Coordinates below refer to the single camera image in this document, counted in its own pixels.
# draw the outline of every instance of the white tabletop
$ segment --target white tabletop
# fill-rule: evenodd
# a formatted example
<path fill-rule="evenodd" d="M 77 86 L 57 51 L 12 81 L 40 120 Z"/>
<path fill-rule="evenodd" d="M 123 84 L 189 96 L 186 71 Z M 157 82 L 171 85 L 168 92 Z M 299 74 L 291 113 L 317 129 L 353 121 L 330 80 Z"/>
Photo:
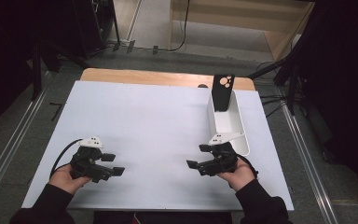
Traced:
<path fill-rule="evenodd" d="M 236 91 L 243 127 L 259 171 L 271 196 L 294 210 L 257 91 Z M 207 104 L 210 89 L 78 81 L 73 87 L 22 207 L 31 207 L 48 182 L 61 151 L 79 138 L 99 136 L 103 153 L 116 154 L 113 176 L 80 189 L 70 208 L 101 210 L 241 210 L 234 190 L 217 176 L 200 176 L 186 160 L 209 161 L 198 145 L 210 140 Z M 71 160 L 71 147 L 60 164 Z"/>

